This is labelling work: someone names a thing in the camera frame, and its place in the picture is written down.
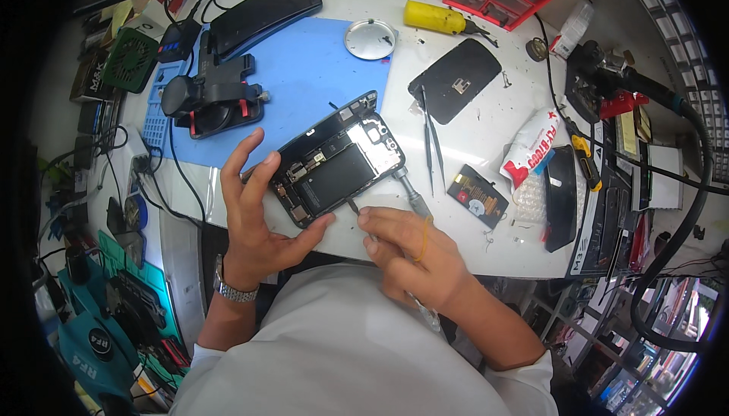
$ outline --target rubber band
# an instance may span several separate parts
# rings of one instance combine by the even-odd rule
[[[425,225],[423,228],[423,250],[420,252],[420,256],[413,259],[414,262],[419,262],[423,258],[423,256],[425,256],[425,247],[426,247],[426,245],[428,245],[428,223],[432,223],[432,222],[433,222],[432,215],[428,215],[425,217]]]

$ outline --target round metal tray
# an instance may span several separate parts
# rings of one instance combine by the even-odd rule
[[[397,33],[386,21],[362,19],[344,31],[344,46],[350,54],[364,60],[385,58],[395,50]]]

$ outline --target left hand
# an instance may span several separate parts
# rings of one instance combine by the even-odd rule
[[[253,291],[268,275],[299,264],[335,220],[333,213],[323,215],[294,239],[268,229],[263,219],[263,195],[281,164],[281,155],[269,153],[255,167],[248,183],[241,182],[241,170],[250,152],[262,141],[263,129],[259,127],[238,144],[220,171],[230,240],[223,279],[238,291]]]

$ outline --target metal watch band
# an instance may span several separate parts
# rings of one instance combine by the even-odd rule
[[[217,291],[225,299],[233,302],[251,302],[256,300],[256,295],[258,294],[258,288],[260,286],[256,286],[256,289],[254,289],[253,291],[238,291],[237,289],[226,285],[225,281],[223,280],[224,273],[222,255],[218,255],[216,257],[215,264],[215,275],[213,277],[213,289],[215,291]]]

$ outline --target fan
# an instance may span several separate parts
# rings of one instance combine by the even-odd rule
[[[134,28],[119,30],[114,45],[106,57],[101,79],[132,93],[141,93],[157,64],[158,43]]]

